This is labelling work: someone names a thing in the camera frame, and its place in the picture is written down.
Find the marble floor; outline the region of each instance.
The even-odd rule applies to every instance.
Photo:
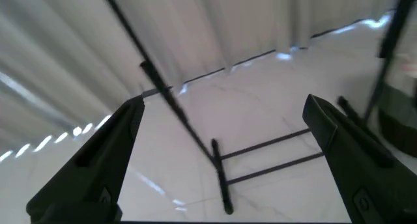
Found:
[[[204,143],[216,138],[222,154],[306,128],[310,93],[330,102],[344,95],[361,113],[382,32],[358,23],[314,38],[289,60],[271,53],[189,83],[179,102]],[[232,185],[235,212],[225,214],[212,165],[159,95],[145,104],[119,198],[123,220],[350,222],[324,158]],[[307,133],[225,160],[225,172],[232,179],[317,152]]]

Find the curtain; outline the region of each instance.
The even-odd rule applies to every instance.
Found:
[[[169,85],[379,18],[393,0],[117,0]],[[0,0],[0,154],[79,135],[154,87],[106,0]]]

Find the metal bar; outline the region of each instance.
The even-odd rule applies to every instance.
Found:
[[[397,46],[401,31],[404,28],[404,24],[407,20],[409,12],[413,6],[414,0],[399,0],[397,10],[394,14],[394,18],[390,24],[390,28],[386,33],[384,42],[381,46],[381,52],[379,53],[380,58],[385,58],[382,65],[381,71],[378,75],[377,82],[375,84],[374,91],[371,98],[369,99],[366,107],[364,122],[367,124],[371,115],[372,109],[377,104],[378,99],[382,93],[384,87],[385,77],[388,73],[388,69],[391,65],[392,58],[394,57],[394,50]]]
[[[231,158],[233,156],[238,156],[238,155],[241,155],[241,154],[246,153],[246,152],[251,152],[253,150],[256,150],[256,149],[259,149],[259,148],[263,148],[263,147],[266,147],[268,145],[271,145],[271,144],[274,144],[274,143],[278,143],[278,142],[284,141],[286,139],[290,139],[292,137],[296,137],[296,136],[299,136],[299,135],[302,135],[302,134],[308,133],[308,132],[310,132],[310,129],[300,130],[299,132],[290,133],[289,135],[284,135],[284,136],[281,136],[279,138],[266,141],[264,143],[259,143],[258,145],[255,145],[255,146],[248,147],[248,148],[245,148],[245,149],[242,149],[242,150],[238,150],[236,152],[232,152],[232,153],[226,154],[226,155],[222,156],[222,160],[225,160],[227,158]]]
[[[222,193],[223,208],[226,214],[230,215],[233,213],[233,204],[230,198],[229,186],[227,185],[226,174],[224,172],[222,159],[220,158],[220,150],[217,140],[212,139],[211,146],[213,148],[213,157],[220,165],[220,169],[217,170],[217,176],[219,179],[220,191]]]
[[[321,156],[324,156],[324,154],[322,152],[317,153],[317,154],[313,154],[313,155],[310,155],[310,156],[306,156],[306,157],[303,157],[303,158],[300,158],[300,159],[297,159],[297,160],[294,160],[294,161],[290,161],[290,162],[287,162],[287,163],[283,163],[281,165],[277,165],[277,166],[274,166],[274,167],[271,167],[271,168],[268,168],[268,169],[257,171],[257,172],[254,172],[252,174],[249,174],[249,175],[234,178],[232,180],[227,181],[227,185],[235,184],[235,183],[238,183],[238,182],[241,182],[241,181],[245,181],[247,179],[255,178],[257,176],[265,175],[267,173],[271,173],[271,172],[274,172],[274,171],[277,171],[277,170],[280,170],[280,169],[284,169],[284,168],[287,168],[287,167],[290,167],[290,166],[293,166],[293,165],[298,165],[299,163],[310,161],[310,160],[313,160],[315,158],[319,158]]]
[[[141,67],[143,71],[148,75],[149,79],[152,81],[152,83],[155,85],[158,91],[162,94],[165,101],[171,107],[171,110],[176,114],[178,119],[181,121],[184,127],[188,130],[188,133],[197,143],[197,146],[200,148],[203,154],[207,157],[207,159],[210,160],[210,162],[213,164],[213,166],[217,170],[220,169],[220,166],[216,163],[214,158],[210,155],[210,152],[207,150],[207,147],[204,145],[202,140],[200,140],[195,130],[191,127],[190,123],[188,123],[187,116],[185,115],[184,111],[181,109],[180,105],[177,103],[175,98],[170,93],[168,86],[165,84],[161,75],[156,70],[155,66],[152,63],[151,58],[148,56],[148,53],[146,52],[145,48],[142,46],[141,42],[139,41],[139,38],[136,36],[135,32],[133,31],[129,22],[127,21],[121,9],[117,5],[116,1],[107,0],[107,2],[109,3],[110,7],[113,9],[114,13],[116,13],[117,18],[119,19],[120,23],[122,24],[122,26],[128,33],[132,42],[135,44],[138,52],[142,55],[144,59],[144,61],[141,63]]]

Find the black pole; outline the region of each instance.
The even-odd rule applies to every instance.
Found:
[[[216,163],[216,160],[214,160],[214,158],[210,155],[210,152],[207,150],[207,147],[204,145],[202,140],[200,140],[195,130],[191,127],[190,123],[188,122],[187,116],[185,115],[184,111],[181,109],[180,105],[177,103],[175,98],[172,96],[171,92],[169,91],[161,75],[156,70],[155,66],[152,63],[151,58],[148,56],[148,53],[146,52],[145,48],[140,43],[139,38],[136,36],[129,22],[124,17],[122,10],[119,8],[115,0],[107,0],[107,2],[109,3],[110,7],[113,9],[114,13],[116,13],[117,18],[119,19],[120,23],[122,24],[122,26],[128,33],[132,42],[135,44],[135,47],[137,48],[138,52],[142,55],[144,61],[140,64],[140,66],[142,67],[143,71],[146,73],[146,75],[149,77],[149,79],[152,81],[155,87],[162,94],[165,101],[171,107],[171,110],[176,114],[178,119],[187,129],[188,133],[197,143],[197,146],[201,149],[204,155],[210,160],[210,162],[213,164],[216,170],[219,171],[220,166],[218,165],[218,163]]]
[[[413,3],[414,0],[399,0],[398,2],[394,18],[392,19],[390,28],[386,33],[384,42],[381,46],[381,51],[379,53],[379,57],[384,58],[384,62],[382,64],[381,71],[378,75],[374,91],[366,107],[364,115],[365,124],[368,122],[372,109],[375,106],[375,104],[377,104],[378,99],[381,96],[384,87],[385,77],[388,73],[388,69],[391,65],[392,59],[394,58],[395,47],[398,43],[399,37],[401,36],[401,32],[404,28],[404,24],[407,20],[409,12],[411,11]]]

